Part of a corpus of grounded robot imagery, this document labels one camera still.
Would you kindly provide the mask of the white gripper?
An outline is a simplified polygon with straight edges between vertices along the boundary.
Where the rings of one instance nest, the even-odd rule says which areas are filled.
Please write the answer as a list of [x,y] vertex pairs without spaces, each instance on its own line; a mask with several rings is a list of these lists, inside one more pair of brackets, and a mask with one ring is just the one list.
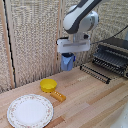
[[[58,53],[82,52],[90,49],[90,37],[84,35],[81,39],[71,42],[67,37],[57,40]],[[76,61],[76,56],[73,54],[73,62]]]

